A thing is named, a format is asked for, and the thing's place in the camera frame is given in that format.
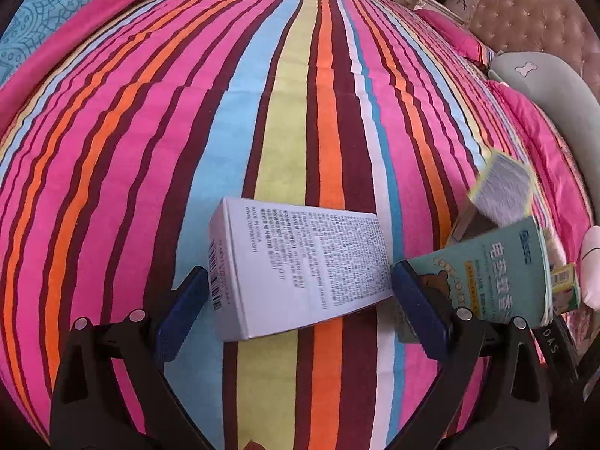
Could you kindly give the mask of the teal bear-print box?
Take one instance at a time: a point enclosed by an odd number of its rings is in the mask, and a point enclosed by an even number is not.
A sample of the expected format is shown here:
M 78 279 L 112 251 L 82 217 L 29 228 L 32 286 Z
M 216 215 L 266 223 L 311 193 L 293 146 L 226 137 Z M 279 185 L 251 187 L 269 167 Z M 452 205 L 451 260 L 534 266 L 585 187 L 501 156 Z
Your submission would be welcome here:
M 408 259 L 394 273 L 402 267 L 416 275 L 419 288 L 488 322 L 520 316 L 539 328 L 581 304 L 576 267 L 553 229 L 531 216 Z

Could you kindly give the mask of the green pink patterned box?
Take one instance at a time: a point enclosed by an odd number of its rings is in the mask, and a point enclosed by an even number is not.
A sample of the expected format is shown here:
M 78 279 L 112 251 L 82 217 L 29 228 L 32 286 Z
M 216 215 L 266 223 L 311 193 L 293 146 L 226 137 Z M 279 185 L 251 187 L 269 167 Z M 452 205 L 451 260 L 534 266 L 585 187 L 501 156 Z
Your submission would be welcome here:
M 493 149 L 447 238 L 447 246 L 511 225 L 531 213 L 533 171 Z

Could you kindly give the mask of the white printed carton box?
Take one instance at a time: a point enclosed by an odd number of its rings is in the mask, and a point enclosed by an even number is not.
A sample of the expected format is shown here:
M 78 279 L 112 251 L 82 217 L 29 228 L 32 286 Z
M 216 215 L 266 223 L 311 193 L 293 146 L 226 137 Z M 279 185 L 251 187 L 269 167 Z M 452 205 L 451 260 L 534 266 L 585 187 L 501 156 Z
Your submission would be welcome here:
M 314 325 L 393 294 L 373 213 L 225 197 L 208 234 L 211 301 L 227 342 Z

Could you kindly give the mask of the grey-green long body pillow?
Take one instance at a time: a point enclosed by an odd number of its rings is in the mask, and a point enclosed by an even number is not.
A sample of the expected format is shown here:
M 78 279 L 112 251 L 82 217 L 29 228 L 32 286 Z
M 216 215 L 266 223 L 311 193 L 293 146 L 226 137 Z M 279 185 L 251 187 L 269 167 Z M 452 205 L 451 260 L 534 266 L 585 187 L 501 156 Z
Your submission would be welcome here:
M 507 52 L 492 58 L 492 75 L 525 96 L 549 118 L 583 179 L 584 198 L 599 222 L 599 103 L 566 61 L 541 52 Z

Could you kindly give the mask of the pink pillow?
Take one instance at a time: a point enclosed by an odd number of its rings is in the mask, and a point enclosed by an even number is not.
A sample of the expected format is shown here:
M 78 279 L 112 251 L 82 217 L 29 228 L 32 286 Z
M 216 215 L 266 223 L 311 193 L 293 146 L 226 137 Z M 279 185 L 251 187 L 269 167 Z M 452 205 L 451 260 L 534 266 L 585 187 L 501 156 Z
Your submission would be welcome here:
M 460 27 L 442 13 L 418 9 L 416 14 L 429 23 L 462 57 L 480 66 L 487 67 L 495 52 L 475 37 L 470 30 Z

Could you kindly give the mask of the tufted beige headboard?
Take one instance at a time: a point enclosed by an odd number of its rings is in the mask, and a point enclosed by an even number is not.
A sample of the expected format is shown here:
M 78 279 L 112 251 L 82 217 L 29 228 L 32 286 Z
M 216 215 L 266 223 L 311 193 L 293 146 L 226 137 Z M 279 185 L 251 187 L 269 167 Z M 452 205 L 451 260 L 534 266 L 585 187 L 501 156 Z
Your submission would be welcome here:
M 576 0 L 477 0 L 469 30 L 497 53 L 558 57 L 599 95 L 599 37 Z

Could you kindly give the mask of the colourful striped bed cover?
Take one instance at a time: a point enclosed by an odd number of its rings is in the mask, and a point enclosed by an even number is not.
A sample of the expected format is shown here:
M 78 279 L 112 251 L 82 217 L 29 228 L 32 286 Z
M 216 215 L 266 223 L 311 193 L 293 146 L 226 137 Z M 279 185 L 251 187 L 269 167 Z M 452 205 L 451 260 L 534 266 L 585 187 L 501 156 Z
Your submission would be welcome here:
M 374 213 L 397 261 L 498 149 L 567 261 L 593 225 L 539 108 L 387 0 L 91 0 L 1 83 L 1 380 L 42 437 L 71 324 L 206 265 L 226 196 Z

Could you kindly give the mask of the white nightstand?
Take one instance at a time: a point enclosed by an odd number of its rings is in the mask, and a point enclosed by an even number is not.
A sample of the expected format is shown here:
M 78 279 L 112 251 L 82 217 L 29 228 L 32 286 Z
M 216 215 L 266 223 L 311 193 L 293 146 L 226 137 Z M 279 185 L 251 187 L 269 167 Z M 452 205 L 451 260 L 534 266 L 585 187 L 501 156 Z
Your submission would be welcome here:
M 468 23 L 463 17 L 454 13 L 453 10 L 447 8 L 441 3 L 436 2 L 435 0 L 393 0 L 394 3 L 400 4 L 401 6 L 405 6 L 413 11 L 418 9 L 428 9 L 431 11 L 436 11 L 445 15 L 446 17 L 454 20 L 459 26 L 467 27 Z

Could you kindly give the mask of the blue orange patterned blanket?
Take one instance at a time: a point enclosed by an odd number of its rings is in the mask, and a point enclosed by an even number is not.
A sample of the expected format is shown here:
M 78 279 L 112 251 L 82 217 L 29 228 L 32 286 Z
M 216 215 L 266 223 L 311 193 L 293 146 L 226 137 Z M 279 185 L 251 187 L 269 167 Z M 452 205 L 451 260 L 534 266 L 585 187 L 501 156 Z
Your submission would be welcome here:
M 80 47 L 138 0 L 24 0 L 1 37 L 1 132 L 54 93 Z

